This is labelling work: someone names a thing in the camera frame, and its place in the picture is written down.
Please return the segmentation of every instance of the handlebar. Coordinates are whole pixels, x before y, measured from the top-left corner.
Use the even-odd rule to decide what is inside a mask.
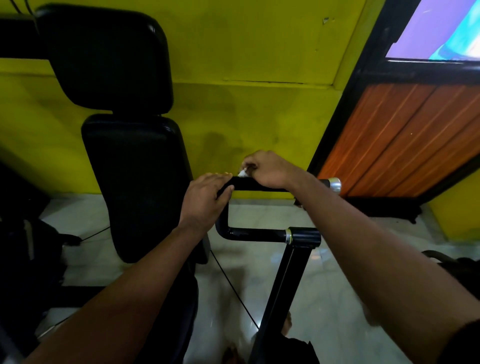
[[[338,178],[329,178],[328,180],[319,180],[332,191],[339,193],[341,182]],[[284,189],[275,189],[264,187],[251,177],[232,177],[219,191],[220,196],[230,185],[235,186],[236,191],[266,191],[266,192],[288,192]],[[233,228],[228,226],[228,204],[223,209],[220,217],[215,223],[216,230],[221,237],[228,240],[245,242],[276,242],[291,244],[320,244],[321,236],[315,228],[297,228],[290,227],[286,230],[275,229],[247,229]]]

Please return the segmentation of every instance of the brown wood door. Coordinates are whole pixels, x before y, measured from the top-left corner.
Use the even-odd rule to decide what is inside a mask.
[[[480,153],[480,86],[366,88],[319,178],[343,196],[417,197]]]

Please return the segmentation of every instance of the person's left arm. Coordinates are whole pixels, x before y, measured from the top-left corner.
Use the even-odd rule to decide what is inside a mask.
[[[228,203],[233,186],[218,199],[216,194],[230,178],[208,173],[192,181],[178,227],[62,324],[25,363],[133,363],[183,263]]]

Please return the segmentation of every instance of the black headrest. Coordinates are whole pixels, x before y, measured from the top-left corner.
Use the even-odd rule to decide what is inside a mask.
[[[49,4],[36,25],[68,98],[77,105],[163,114],[173,105],[167,38],[140,12]]]

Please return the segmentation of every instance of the purple screen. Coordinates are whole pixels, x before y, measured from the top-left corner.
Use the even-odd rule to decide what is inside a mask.
[[[477,61],[479,9],[477,0],[422,0],[387,57]]]

